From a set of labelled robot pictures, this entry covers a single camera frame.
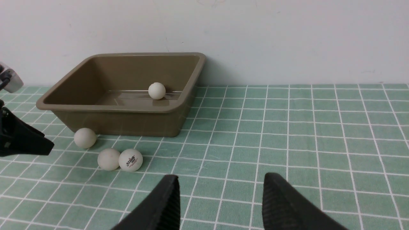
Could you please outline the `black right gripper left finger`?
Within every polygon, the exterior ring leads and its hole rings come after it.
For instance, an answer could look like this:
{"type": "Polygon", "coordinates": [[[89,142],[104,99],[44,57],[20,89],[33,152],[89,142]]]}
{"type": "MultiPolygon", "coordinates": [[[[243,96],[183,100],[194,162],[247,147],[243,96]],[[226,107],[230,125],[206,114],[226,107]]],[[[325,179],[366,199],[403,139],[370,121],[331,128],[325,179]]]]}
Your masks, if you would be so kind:
{"type": "Polygon", "coordinates": [[[180,229],[180,185],[178,176],[165,175],[150,194],[113,230],[180,229]]]}

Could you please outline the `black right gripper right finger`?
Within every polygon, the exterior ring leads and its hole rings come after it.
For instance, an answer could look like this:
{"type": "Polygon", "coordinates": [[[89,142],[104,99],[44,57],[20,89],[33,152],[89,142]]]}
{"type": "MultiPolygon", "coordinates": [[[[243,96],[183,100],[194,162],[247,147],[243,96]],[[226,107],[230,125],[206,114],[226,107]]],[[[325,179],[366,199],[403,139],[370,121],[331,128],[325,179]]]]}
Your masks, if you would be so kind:
{"type": "Polygon", "coordinates": [[[264,178],[262,220],[265,230],[346,230],[274,172],[264,178]]]}

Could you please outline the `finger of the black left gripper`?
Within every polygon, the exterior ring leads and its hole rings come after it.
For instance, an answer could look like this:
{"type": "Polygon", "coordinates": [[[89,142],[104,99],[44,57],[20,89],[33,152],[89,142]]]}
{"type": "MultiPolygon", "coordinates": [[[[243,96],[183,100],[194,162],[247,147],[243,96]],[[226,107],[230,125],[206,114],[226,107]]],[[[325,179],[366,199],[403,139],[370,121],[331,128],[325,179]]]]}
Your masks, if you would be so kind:
{"type": "Polygon", "coordinates": [[[0,156],[40,155],[48,156],[54,143],[45,134],[26,124],[6,107],[1,108],[0,156]]]}

